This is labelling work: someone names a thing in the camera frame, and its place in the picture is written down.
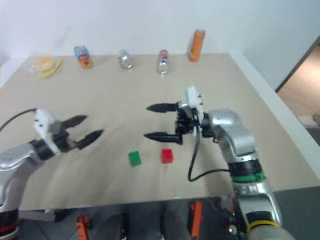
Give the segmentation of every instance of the floor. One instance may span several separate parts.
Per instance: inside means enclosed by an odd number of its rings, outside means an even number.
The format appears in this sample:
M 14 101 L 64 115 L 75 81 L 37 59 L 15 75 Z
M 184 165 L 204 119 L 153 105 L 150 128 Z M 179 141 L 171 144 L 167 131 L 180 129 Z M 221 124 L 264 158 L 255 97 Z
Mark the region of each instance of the floor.
M 320 46 L 317 46 L 278 95 L 298 116 L 312 116 L 320 111 Z
M 145 202 L 122 205 L 109 205 L 101 207 L 71 209 L 67 217 L 61 222 L 43 222 L 33 220 L 23 220 L 19 225 L 19 238 L 23 240 L 78 240 L 76 234 L 75 218 L 83 214 L 90 218 L 93 228 L 89 231 L 93 237 L 95 229 L 108 217 L 116 213 L 128 213 L 130 221 L 129 239 L 130 240 L 161 240 L 160 216 L 163 209 L 176 212 L 187 225 L 190 199 Z M 219 236 L 218 239 L 234 239 L 232 236 L 223 236 L 219 232 L 219 215 L 212 206 L 212 198 L 202 199 L 203 215 L 206 221 L 201 224 L 202 239 L 212 239 L 209 236 Z

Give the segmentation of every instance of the tabletop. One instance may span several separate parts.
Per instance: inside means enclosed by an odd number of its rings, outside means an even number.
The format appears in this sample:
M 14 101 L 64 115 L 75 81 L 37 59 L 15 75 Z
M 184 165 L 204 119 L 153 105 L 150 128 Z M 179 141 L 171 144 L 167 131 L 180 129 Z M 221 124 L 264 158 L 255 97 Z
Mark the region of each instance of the tabletop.
M 313 187 L 319 180 L 296 145 L 227 54 L 202 55 L 199 62 L 185 55 L 170 56 L 170 71 L 156 72 L 157 56 L 137 55 L 132 69 L 122 69 L 117 56 L 93 56 L 94 66 L 81 69 L 74 56 L 63 56 L 51 77 L 36 79 L 20 67 L 0 93 L 0 123 L 30 108 L 46 108 L 62 120 L 88 115 L 72 128 L 71 138 L 104 129 L 84 148 L 48 160 L 29 179 L 21 209 L 76 208 L 176 198 L 231 195 L 227 172 L 188 182 L 195 137 L 183 145 L 145 138 L 150 132 L 174 133 L 176 114 L 155 113 L 146 107 L 175 103 L 195 86 L 203 109 L 238 112 L 255 136 L 259 160 L 275 191 Z M 37 137 L 33 116 L 26 114 L 0 134 L 0 151 Z M 171 148 L 174 160 L 162 164 L 161 149 Z M 132 167 L 128 153 L 138 150 L 142 165 Z M 219 146 L 201 139 L 193 175 L 227 168 Z

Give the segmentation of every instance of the silver can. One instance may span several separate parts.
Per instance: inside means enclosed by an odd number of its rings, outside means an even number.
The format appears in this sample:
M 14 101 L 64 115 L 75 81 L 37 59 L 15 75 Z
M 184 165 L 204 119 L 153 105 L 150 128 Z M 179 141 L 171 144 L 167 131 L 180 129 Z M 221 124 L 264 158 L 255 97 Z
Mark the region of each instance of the silver can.
M 156 70 L 159 74 L 167 74 L 169 71 L 169 53 L 165 49 L 159 52 Z
M 119 64 L 123 69 L 131 69 L 134 66 L 132 56 L 126 50 L 119 51 Z

